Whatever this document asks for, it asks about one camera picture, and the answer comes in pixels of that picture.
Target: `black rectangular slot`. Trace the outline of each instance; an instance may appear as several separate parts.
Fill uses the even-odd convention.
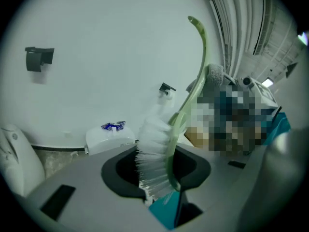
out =
[[[43,205],[41,211],[56,221],[75,189],[74,187],[61,185]]]
[[[242,163],[242,162],[239,162],[239,161],[235,161],[235,160],[229,161],[228,165],[231,165],[231,166],[237,167],[237,168],[241,168],[241,169],[244,169],[244,167],[246,166],[245,163]]]

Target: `ceiling light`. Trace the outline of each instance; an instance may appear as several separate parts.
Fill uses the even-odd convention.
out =
[[[302,43],[304,43],[305,45],[308,45],[308,38],[305,33],[303,33],[302,35],[299,35],[298,38],[301,40]]]
[[[269,87],[269,86],[272,86],[274,84],[274,82],[267,78],[264,82],[262,82],[262,85],[264,85],[265,87]]]

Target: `toilet paper holder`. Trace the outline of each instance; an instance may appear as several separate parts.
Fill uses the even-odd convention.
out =
[[[26,67],[27,71],[41,72],[43,64],[52,64],[54,48],[26,47]]]
[[[167,92],[167,90],[174,90],[176,91],[176,89],[174,89],[173,87],[171,87],[170,85],[167,85],[166,83],[162,83],[160,89],[160,91],[162,91],[163,93],[165,93],[166,95],[168,95],[169,93]]]

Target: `pixelated area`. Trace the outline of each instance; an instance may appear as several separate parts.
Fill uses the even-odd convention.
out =
[[[205,86],[192,105],[186,136],[194,145],[221,155],[249,154],[266,139],[272,110],[237,86]]]

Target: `urinal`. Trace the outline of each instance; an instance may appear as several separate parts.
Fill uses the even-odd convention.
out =
[[[12,192],[27,197],[45,179],[44,168],[22,131],[0,129],[0,171]]]

